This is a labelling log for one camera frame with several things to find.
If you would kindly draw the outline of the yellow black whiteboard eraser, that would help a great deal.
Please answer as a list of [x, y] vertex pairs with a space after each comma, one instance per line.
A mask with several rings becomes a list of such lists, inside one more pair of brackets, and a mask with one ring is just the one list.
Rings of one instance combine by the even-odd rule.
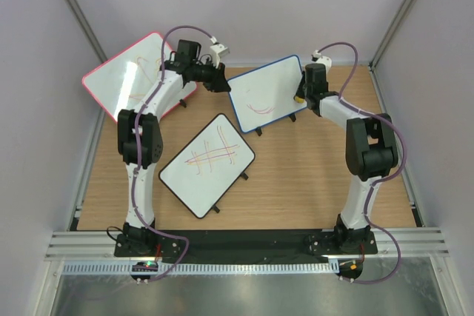
[[299, 103], [299, 104], [303, 104], [303, 103], [304, 103], [304, 99], [298, 97], [297, 95], [295, 95], [293, 99], [294, 99], [295, 102], [297, 102], [297, 103]]

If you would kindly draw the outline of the blue framed whiteboard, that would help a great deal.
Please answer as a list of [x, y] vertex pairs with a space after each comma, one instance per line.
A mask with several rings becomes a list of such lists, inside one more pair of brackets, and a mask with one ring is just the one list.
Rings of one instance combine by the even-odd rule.
[[300, 59], [291, 55], [229, 79], [240, 130], [249, 133], [306, 109], [294, 100], [301, 75]]

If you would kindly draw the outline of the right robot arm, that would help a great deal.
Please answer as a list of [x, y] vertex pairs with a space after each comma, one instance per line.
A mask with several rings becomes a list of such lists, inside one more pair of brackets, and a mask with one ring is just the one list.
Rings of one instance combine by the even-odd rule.
[[356, 253], [370, 239], [370, 216], [381, 182], [398, 164], [391, 118], [372, 114], [329, 90], [328, 66], [305, 66], [294, 99], [302, 99], [317, 116], [345, 131], [345, 161], [353, 176], [346, 204], [338, 215], [332, 243], [344, 254]]

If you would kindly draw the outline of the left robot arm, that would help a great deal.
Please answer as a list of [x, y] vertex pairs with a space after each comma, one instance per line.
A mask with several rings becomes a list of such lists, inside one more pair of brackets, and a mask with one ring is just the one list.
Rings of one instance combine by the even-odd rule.
[[164, 148], [159, 122], [171, 101], [190, 82], [201, 83], [213, 93], [230, 91], [221, 61], [229, 49], [215, 38], [211, 42], [209, 57], [202, 61], [198, 42], [180, 40], [177, 50], [161, 57], [157, 80], [139, 104], [118, 114], [118, 153], [127, 169], [129, 205], [116, 238], [117, 257], [147, 257], [158, 246], [153, 176]]

